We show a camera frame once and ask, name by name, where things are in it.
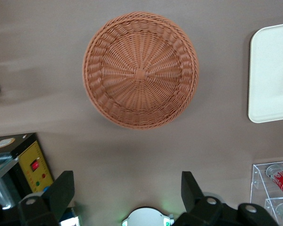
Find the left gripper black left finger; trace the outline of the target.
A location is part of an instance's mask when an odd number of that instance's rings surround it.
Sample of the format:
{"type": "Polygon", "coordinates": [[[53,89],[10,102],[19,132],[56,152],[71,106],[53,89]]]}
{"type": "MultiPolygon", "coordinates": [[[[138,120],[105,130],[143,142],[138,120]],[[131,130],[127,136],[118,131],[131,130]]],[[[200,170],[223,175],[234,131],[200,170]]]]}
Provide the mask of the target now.
{"type": "Polygon", "coordinates": [[[19,203],[20,224],[58,226],[74,194],[74,173],[64,171],[42,194],[34,193],[19,203]]]}

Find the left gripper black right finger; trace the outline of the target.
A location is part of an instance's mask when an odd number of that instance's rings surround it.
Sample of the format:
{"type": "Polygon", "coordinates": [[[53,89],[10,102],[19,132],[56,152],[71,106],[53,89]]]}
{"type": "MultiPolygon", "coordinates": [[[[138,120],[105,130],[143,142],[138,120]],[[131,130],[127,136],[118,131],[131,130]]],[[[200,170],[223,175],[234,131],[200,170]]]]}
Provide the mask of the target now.
{"type": "Polygon", "coordinates": [[[176,220],[178,226],[226,225],[223,204],[214,196],[205,196],[191,172],[182,172],[181,197],[186,212],[176,220]]]}

